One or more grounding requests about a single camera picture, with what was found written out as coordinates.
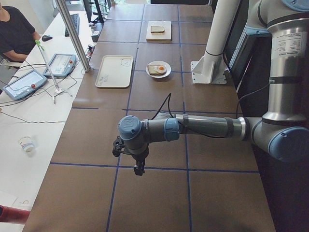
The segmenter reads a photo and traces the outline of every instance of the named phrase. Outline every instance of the bread slice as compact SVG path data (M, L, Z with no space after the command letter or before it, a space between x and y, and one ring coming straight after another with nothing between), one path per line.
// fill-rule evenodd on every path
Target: bread slice
M166 72L167 72L166 68L165 68L164 71L160 71L160 72L157 71L158 67L160 67L160 66L161 65L147 65L149 74L151 76L162 76L162 75L166 74Z
M150 26L151 33L164 33L165 29L163 26Z

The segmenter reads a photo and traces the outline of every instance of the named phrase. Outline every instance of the paper cup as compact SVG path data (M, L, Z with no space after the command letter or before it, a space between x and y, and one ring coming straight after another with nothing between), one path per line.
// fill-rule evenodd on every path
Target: paper cup
M34 149L34 144L30 137L22 137L18 140L18 143L25 152L30 152Z

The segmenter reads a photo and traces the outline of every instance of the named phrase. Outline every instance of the person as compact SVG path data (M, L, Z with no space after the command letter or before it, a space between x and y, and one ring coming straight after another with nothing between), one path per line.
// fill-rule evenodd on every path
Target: person
M17 8L2 6L0 2L0 54L4 58L23 62L40 37Z

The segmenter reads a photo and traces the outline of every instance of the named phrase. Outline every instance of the white wall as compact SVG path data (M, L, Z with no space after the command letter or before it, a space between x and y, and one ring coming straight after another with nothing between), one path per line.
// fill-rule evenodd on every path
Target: white wall
M39 34L43 34L53 21L51 0L0 0L3 6L18 8Z

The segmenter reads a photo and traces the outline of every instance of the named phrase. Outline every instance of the fried egg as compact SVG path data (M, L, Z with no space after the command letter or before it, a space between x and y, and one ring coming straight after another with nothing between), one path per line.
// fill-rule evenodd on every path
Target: fried egg
M167 72L166 67L164 67L163 65L155 65L154 70L161 75Z

